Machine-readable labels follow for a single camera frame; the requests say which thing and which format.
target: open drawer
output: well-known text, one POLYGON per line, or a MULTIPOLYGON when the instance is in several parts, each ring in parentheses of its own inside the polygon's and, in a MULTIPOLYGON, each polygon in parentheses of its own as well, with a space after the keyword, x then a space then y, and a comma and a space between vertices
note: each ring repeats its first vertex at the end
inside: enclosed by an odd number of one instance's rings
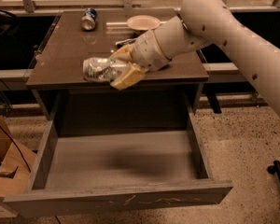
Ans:
POLYGON ((24 217, 218 204, 232 188, 211 175, 182 88, 59 91, 25 194, 24 217))

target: blue can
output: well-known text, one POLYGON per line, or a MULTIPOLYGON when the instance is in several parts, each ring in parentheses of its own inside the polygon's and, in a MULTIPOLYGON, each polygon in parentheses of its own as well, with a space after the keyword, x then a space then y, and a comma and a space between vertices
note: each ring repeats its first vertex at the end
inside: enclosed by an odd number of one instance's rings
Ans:
POLYGON ((97 12, 94 8, 87 8, 82 17, 82 27, 84 30, 93 30, 97 21, 97 12))

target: concrete floor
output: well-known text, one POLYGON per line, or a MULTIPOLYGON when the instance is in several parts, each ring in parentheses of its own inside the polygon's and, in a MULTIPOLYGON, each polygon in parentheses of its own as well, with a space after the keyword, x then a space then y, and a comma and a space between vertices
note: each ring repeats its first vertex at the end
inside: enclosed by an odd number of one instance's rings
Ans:
MULTIPOLYGON (((196 118, 217 180, 234 187, 218 205, 58 217, 65 223, 280 223, 280 184, 267 167, 280 160, 280 119, 247 96, 219 97, 222 114, 202 98, 196 118)), ((46 120, 35 106, 16 107, 6 119, 14 137, 37 149, 46 120)), ((5 218, 0 224, 58 223, 55 217, 5 218)))

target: cardboard box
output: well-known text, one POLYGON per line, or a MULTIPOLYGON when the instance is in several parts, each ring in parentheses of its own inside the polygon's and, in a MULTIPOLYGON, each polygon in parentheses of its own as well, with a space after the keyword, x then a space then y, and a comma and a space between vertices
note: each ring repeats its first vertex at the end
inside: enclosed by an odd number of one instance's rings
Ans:
MULTIPOLYGON (((3 118, 0 118, 0 126, 11 136, 10 130, 3 118)), ((2 145, 2 147, 0 147, 0 218, 17 216, 15 211, 4 204, 4 198, 8 194, 24 193, 30 176, 30 171, 19 150, 27 161, 30 169, 35 162, 35 154, 33 151, 15 139, 13 139, 12 142, 10 138, 8 138, 10 141, 8 142, 4 135, 0 133, 0 145, 2 145), (16 172, 12 178, 6 177, 14 171, 16 172)))

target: plate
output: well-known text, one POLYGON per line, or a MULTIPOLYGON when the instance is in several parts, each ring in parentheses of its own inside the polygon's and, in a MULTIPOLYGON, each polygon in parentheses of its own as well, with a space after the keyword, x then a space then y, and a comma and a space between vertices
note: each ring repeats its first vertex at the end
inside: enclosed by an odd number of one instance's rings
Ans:
POLYGON ((147 31, 157 28, 158 26, 160 26, 161 22, 155 17, 139 15, 129 18, 127 20, 127 24, 134 30, 147 31))

